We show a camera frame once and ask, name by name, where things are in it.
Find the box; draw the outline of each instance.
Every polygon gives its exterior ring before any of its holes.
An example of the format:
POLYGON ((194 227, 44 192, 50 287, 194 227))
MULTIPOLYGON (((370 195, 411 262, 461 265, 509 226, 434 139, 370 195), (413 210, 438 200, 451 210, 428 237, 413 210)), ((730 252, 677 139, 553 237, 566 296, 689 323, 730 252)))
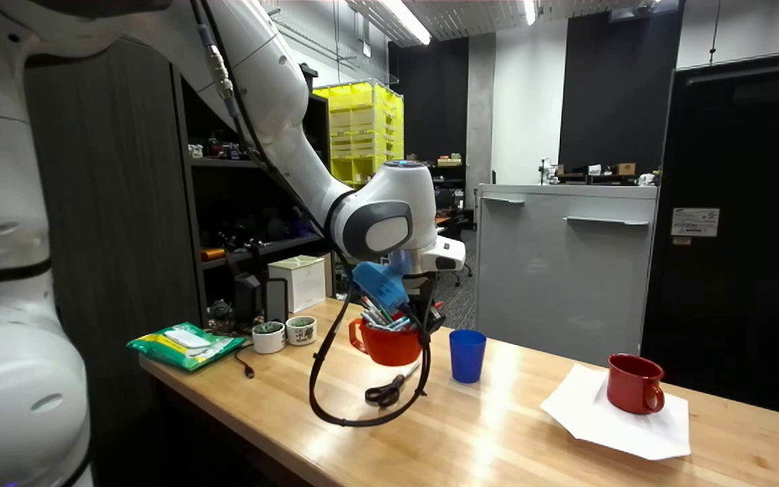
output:
POLYGON ((269 265, 265 315, 286 319, 328 299, 328 257, 298 254, 269 265))

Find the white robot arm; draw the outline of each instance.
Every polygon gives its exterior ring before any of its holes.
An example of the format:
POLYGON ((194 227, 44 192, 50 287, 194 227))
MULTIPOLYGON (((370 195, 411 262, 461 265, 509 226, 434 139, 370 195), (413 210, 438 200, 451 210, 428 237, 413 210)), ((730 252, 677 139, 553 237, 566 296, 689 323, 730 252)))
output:
POLYGON ((304 135, 307 82, 257 0, 171 0, 121 16, 37 3, 0 0, 0 484, 86 479, 90 446, 86 377, 54 315, 50 222, 21 93, 32 55, 90 57, 125 36, 143 41, 223 119, 250 128, 252 145, 344 254, 373 261, 411 250, 462 261, 462 245, 436 237, 424 168, 384 168, 357 192, 328 173, 304 135))

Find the ceiling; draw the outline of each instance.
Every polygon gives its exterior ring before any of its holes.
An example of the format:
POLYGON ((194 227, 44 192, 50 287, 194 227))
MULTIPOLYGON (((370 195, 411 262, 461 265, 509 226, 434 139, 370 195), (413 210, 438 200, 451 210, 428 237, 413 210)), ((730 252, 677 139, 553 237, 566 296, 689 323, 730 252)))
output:
MULTIPOLYGON (((403 0, 436 41, 472 39, 523 27, 523 0, 403 0)), ((570 20, 603 12, 650 8, 660 0, 536 0, 539 20, 570 20)), ((417 39, 381 7, 381 0, 349 0, 370 26, 399 46, 420 46, 417 39)))

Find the sticker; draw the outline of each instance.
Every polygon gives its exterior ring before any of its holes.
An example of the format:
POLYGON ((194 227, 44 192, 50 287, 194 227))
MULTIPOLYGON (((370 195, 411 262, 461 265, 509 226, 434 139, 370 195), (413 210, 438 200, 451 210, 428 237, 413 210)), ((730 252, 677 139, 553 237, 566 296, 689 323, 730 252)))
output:
POLYGON ((718 239, 719 210, 670 210, 670 237, 718 239))

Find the white mug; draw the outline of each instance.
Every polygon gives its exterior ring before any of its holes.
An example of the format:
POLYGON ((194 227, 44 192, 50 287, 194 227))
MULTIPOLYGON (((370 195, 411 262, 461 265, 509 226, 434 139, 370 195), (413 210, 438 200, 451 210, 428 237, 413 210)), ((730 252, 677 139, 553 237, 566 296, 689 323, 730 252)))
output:
POLYGON ((317 338, 315 318, 286 319, 286 345, 312 345, 317 338))
POLYGON ((274 354, 285 349, 285 323, 263 323, 252 327, 257 354, 274 354))

